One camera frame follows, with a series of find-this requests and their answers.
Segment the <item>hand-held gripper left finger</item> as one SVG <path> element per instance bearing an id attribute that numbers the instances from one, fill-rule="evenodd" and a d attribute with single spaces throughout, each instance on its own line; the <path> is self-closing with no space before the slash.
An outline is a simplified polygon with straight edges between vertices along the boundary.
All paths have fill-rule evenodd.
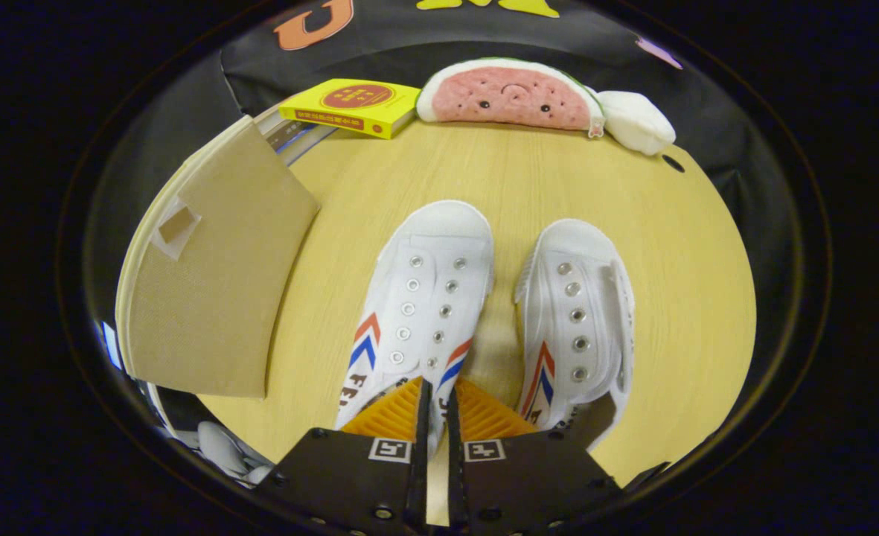
<path id="1" fill-rule="evenodd" d="M 432 384 L 415 398 L 413 441 L 314 427 L 258 484 L 258 499 L 327 535 L 426 535 Z"/>

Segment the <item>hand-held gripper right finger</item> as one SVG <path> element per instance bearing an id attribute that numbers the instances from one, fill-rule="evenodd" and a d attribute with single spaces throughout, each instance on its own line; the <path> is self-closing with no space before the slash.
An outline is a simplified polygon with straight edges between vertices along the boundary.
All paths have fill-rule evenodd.
<path id="1" fill-rule="evenodd" d="M 558 535 L 624 494 L 562 430 L 538 431 L 496 397 L 460 380 L 448 412 L 453 535 Z"/>

